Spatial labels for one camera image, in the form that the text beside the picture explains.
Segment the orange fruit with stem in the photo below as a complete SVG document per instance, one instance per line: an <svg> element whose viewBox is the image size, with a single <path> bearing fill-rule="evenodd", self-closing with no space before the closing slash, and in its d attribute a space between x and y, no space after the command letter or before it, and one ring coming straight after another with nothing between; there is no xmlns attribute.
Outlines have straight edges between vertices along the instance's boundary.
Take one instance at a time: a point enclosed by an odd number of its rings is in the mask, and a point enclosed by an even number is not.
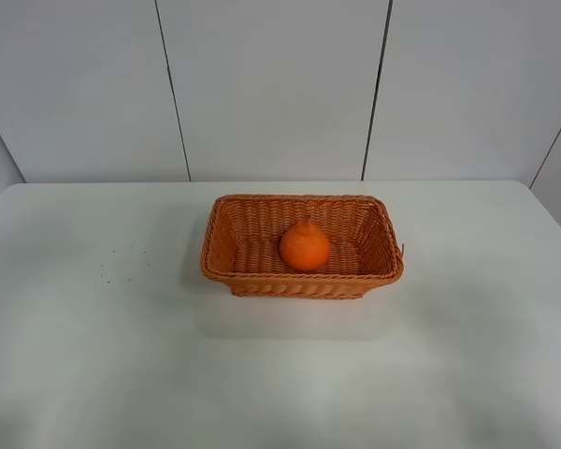
<svg viewBox="0 0 561 449"><path fill-rule="evenodd" d="M280 258L297 271L319 269L327 261L330 250L329 238L310 219L292 225L280 239Z"/></svg>

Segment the orange woven wicker basket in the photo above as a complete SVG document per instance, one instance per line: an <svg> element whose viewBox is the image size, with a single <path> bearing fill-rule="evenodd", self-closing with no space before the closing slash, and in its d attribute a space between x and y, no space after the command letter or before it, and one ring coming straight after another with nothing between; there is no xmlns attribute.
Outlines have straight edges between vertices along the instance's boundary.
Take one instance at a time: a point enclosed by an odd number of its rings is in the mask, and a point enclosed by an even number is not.
<svg viewBox="0 0 561 449"><path fill-rule="evenodd" d="M281 238L310 218L329 237L327 261L299 272ZM373 196L227 195L212 207L200 259L208 279L237 297L354 299L397 282L403 252L384 204Z"/></svg>

